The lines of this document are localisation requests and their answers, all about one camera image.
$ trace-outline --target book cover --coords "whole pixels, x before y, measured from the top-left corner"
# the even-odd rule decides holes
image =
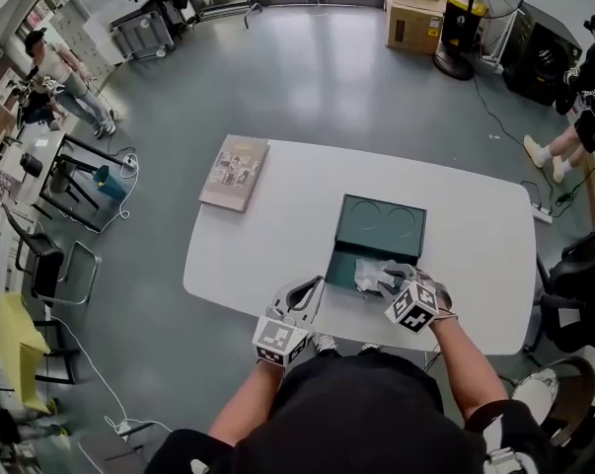
[[[227,135],[211,166],[200,201],[244,212],[267,152],[266,139]]]

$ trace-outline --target open box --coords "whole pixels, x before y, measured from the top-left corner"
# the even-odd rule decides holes
[[[417,265],[425,224],[424,209],[346,195],[326,282],[356,289],[356,260],[361,258]]]

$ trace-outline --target yellow cloth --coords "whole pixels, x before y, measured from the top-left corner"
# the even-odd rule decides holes
[[[6,376],[21,403],[48,413],[36,390],[37,365],[51,350],[34,326],[21,293],[3,293],[0,302],[0,356]]]

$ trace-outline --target desk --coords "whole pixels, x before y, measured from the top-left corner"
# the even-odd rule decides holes
[[[403,158],[271,140],[244,214],[203,204],[184,287],[260,316],[277,290],[325,276],[344,194],[427,210],[419,266],[444,282],[454,310],[487,355],[522,346],[536,278],[534,220],[520,186]],[[327,285],[315,330],[360,342],[430,351],[385,317],[384,300]]]
[[[91,221],[79,215],[78,213],[71,211],[64,204],[62,204],[46,192],[46,182],[52,171],[53,163],[58,157],[58,153],[62,149],[63,145],[67,142],[75,146],[81,147],[83,149],[86,149],[87,151],[96,154],[104,158],[105,160],[113,162],[116,165],[119,165],[120,167],[123,164],[121,160],[118,160],[114,156],[111,156],[110,154],[107,154],[104,151],[100,151],[99,149],[89,144],[86,144],[82,140],[77,139],[69,135],[68,133],[65,133],[63,130],[48,131],[33,139],[33,141],[29,143],[29,145],[23,146],[23,152],[27,151],[31,153],[40,161],[40,163],[42,164],[42,170],[37,178],[31,176],[30,174],[27,174],[23,182],[18,186],[18,190],[12,194],[12,197],[16,202],[24,202],[26,205],[30,205],[34,207],[36,210],[40,211],[42,214],[46,215],[44,211],[42,211],[37,206],[38,198],[43,198],[45,201],[56,207],[58,210],[61,210],[68,216],[73,217],[75,220],[91,228],[92,230],[99,232],[101,230],[100,227],[94,225]]]

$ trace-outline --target cardboard box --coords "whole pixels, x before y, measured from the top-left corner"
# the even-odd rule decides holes
[[[387,0],[387,46],[434,54],[445,9],[446,3],[439,0]]]

